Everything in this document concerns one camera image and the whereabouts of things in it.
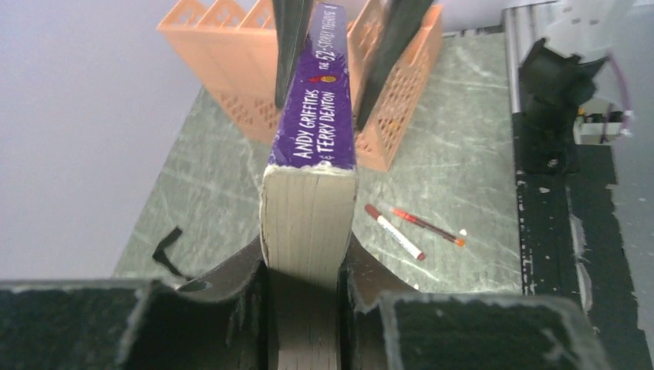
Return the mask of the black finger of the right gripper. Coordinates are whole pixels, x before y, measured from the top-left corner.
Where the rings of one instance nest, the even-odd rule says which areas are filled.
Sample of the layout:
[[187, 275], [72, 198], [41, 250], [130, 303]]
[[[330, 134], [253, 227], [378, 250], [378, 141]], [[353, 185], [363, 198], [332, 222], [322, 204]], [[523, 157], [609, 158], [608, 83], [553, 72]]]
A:
[[314, 3], [312, 0], [272, 1], [278, 43], [275, 80], [275, 106], [278, 109], [284, 107]]

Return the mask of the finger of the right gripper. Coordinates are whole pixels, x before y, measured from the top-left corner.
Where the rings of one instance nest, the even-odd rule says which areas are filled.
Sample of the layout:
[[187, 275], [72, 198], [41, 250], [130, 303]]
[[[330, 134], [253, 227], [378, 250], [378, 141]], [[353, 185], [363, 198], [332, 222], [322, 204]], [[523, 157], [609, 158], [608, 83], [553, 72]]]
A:
[[363, 130], [394, 65], [422, 25], [431, 0], [393, 0], [388, 4], [369, 70], [365, 74], [355, 128]]

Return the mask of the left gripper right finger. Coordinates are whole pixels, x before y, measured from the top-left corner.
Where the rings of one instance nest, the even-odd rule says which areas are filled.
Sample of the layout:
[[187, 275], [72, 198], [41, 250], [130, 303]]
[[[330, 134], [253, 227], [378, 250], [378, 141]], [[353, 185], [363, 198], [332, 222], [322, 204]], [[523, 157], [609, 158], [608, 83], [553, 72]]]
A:
[[422, 293], [355, 238], [339, 277], [344, 369], [608, 369], [589, 320], [547, 295]]

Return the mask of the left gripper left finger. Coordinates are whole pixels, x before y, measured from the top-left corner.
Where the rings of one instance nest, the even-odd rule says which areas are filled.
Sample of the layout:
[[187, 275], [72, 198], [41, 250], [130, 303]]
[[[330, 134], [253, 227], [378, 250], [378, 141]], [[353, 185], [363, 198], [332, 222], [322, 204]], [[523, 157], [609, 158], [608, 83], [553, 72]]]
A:
[[259, 239], [179, 288], [153, 279], [4, 281], [3, 369], [265, 369]]

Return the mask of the purple book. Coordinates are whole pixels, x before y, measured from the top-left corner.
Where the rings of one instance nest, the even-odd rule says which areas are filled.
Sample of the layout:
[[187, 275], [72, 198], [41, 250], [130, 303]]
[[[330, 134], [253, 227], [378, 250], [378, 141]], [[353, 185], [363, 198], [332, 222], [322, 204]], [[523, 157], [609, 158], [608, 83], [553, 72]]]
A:
[[317, 4], [261, 189], [273, 369], [338, 369], [339, 270], [358, 174], [346, 10]]

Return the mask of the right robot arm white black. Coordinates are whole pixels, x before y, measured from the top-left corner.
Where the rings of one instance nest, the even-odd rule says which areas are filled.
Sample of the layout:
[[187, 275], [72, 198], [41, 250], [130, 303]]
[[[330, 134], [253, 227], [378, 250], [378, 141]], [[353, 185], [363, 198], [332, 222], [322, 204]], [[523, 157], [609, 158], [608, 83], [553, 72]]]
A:
[[[356, 119], [361, 131], [392, 67], [418, 33], [430, 1], [391, 1], [383, 13], [372, 65], [364, 75]], [[544, 29], [517, 70], [521, 97], [520, 155], [527, 173], [576, 173], [573, 122], [612, 60], [612, 30], [631, 1], [563, 1], [561, 18]]]

